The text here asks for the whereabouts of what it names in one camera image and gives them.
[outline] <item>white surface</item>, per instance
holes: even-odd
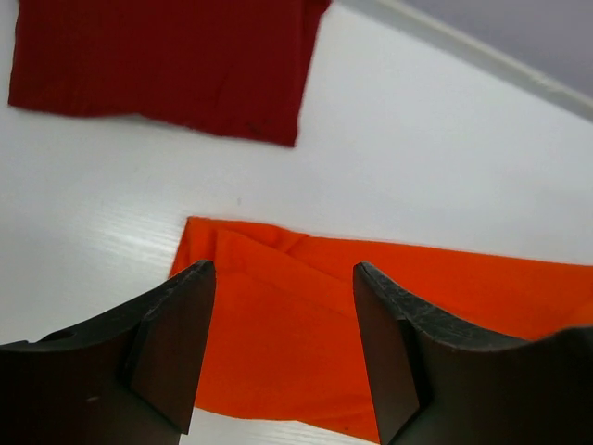
[[[0,2],[0,103],[18,3]],[[163,281],[190,214],[593,263],[593,125],[335,5],[294,151],[0,108],[0,342]],[[196,413],[197,443],[358,443]]]

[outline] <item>cloth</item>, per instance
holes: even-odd
[[[8,102],[293,146],[330,0],[20,0]]]
[[[593,267],[187,221],[171,273],[215,261],[217,294],[196,406],[299,420],[378,441],[352,296],[370,261],[435,305],[537,339],[593,324]]]

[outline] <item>red cloth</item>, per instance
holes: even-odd
[[[217,289],[196,405],[368,440],[378,435],[352,295],[356,263],[512,336],[593,324],[591,266],[190,218],[171,272],[201,259],[215,261]]]
[[[293,146],[330,0],[20,0],[8,102]]]

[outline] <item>orange fabric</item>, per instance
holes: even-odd
[[[352,267],[370,261],[461,318],[535,339],[593,324],[593,267],[190,218],[171,273],[214,260],[217,295],[196,406],[378,441]]]

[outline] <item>maroon towel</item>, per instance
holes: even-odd
[[[330,0],[20,0],[8,102],[293,146]]]

